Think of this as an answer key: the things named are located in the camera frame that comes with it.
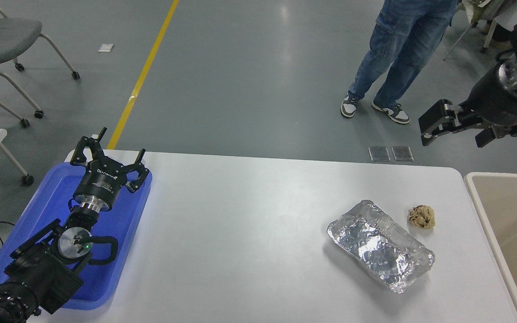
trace blue tray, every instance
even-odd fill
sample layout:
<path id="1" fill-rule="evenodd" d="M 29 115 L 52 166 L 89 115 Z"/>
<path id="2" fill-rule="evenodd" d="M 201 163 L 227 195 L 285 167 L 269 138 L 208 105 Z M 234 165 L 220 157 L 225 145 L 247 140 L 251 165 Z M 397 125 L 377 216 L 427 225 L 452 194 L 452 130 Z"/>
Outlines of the blue tray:
<path id="1" fill-rule="evenodd" d="M 8 278 L 4 270 L 13 260 L 9 256 L 17 247 L 51 221 L 58 218 L 63 225 L 69 215 L 68 201 L 72 198 L 85 172 L 84 167 L 62 163 L 53 167 L 45 176 L 39 188 L 23 211 L 21 218 L 0 250 L 0 284 Z M 92 310 L 103 305 L 113 295 L 143 208 L 149 196 L 152 174 L 149 172 L 140 190 L 131 194 L 122 188 L 111 211 L 102 212 L 93 226 L 94 236 L 113 236 L 119 241 L 117 259 L 105 266 L 87 265 L 79 274 L 83 286 L 63 305 L 64 308 Z M 94 259 L 109 256 L 109 245 L 94 245 Z"/>

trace robotic arm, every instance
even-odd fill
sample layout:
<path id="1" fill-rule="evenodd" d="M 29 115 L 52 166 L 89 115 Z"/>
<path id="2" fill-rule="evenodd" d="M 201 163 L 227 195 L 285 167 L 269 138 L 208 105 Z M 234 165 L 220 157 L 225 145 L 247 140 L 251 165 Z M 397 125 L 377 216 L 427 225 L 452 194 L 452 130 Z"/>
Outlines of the robotic arm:
<path id="1" fill-rule="evenodd" d="M 9 278 L 0 284 L 0 323 L 24 323 L 41 314 L 39 307 L 55 313 L 84 284 L 79 273 L 86 265 L 105 265 L 117 257 L 117 239 L 92 236 L 92 227 L 99 211 L 111 210 L 119 190 L 125 186 L 136 192 L 149 170 L 141 162 L 145 149 L 127 166 L 105 156 L 99 142 L 106 130 L 97 139 L 82 137 L 73 153 L 70 164 L 84 166 L 86 172 L 73 194 L 78 205 L 70 205 L 65 224 L 55 219 L 12 253 L 14 260 L 4 271 Z M 85 147 L 92 161 L 87 162 Z M 138 178 L 129 181 L 127 174 L 134 171 Z M 93 244 L 110 244 L 110 256 L 92 259 Z"/>
<path id="2" fill-rule="evenodd" d="M 517 24 L 511 42 L 513 49 L 498 55 L 494 68 L 474 85 L 465 102 L 453 106 L 449 100 L 439 100 L 418 119 L 422 145 L 470 128 L 482 129 L 476 135 L 478 147 L 505 135 L 517 137 Z M 508 52 L 513 55 L 502 59 Z"/>

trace yellow floor line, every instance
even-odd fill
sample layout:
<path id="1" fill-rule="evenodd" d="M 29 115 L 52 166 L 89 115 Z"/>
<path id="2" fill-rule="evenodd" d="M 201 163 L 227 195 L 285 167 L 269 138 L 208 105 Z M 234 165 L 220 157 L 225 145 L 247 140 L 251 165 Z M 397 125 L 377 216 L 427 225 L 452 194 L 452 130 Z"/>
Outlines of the yellow floor line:
<path id="1" fill-rule="evenodd" d="M 138 78 L 137 82 L 135 83 L 133 92 L 131 92 L 131 96 L 129 97 L 129 100 L 127 101 L 127 105 L 125 106 L 125 110 L 123 110 L 123 114 L 121 114 L 119 123 L 117 123 L 117 126 L 115 127 L 115 131 L 113 132 L 113 135 L 111 136 L 111 140 L 109 140 L 107 149 L 115 149 L 115 146 L 117 146 L 119 137 L 121 137 L 123 128 L 125 127 L 125 124 L 127 123 L 127 119 L 129 118 L 129 115 L 131 114 L 131 110 L 133 110 L 135 101 L 137 100 L 137 97 L 139 96 L 139 92 L 141 91 L 143 82 L 145 82 L 145 78 L 146 78 L 147 74 L 149 73 L 150 66 L 153 63 L 154 57 L 158 51 L 158 47 L 161 45 L 161 41 L 165 35 L 166 28 L 169 26 L 169 23 L 171 22 L 171 18 L 173 17 L 173 14 L 175 13 L 175 9 L 177 8 L 178 3 L 179 3 L 179 0 L 173 0 L 173 4 L 171 4 L 171 8 L 169 9 L 169 12 L 166 14 L 165 21 L 162 23 L 161 30 L 158 32 L 157 39 L 154 41 L 153 47 L 149 53 L 149 57 L 147 57 L 145 66 L 143 66 L 143 70 L 141 71 L 141 74 L 139 75 L 139 78 Z"/>

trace foil-wrapped tray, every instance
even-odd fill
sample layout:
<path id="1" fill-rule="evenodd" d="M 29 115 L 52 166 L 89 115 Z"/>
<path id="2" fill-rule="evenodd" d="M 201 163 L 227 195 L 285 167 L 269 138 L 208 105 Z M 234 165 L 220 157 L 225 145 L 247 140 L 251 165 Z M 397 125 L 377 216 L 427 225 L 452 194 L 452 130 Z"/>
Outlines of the foil-wrapped tray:
<path id="1" fill-rule="evenodd" d="M 370 276 L 398 294 L 434 263 L 431 250 L 370 200 L 361 201 L 332 221 L 327 233 Z"/>

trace crumpled paper ball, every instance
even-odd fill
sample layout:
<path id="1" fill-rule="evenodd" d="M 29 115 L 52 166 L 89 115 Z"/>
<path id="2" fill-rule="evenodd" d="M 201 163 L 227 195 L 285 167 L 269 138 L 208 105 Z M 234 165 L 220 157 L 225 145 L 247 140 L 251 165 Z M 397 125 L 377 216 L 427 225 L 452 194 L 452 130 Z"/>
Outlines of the crumpled paper ball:
<path id="1" fill-rule="evenodd" d="M 436 225 L 434 210 L 427 205 L 419 205 L 408 210 L 408 221 L 423 229 L 431 229 Z"/>

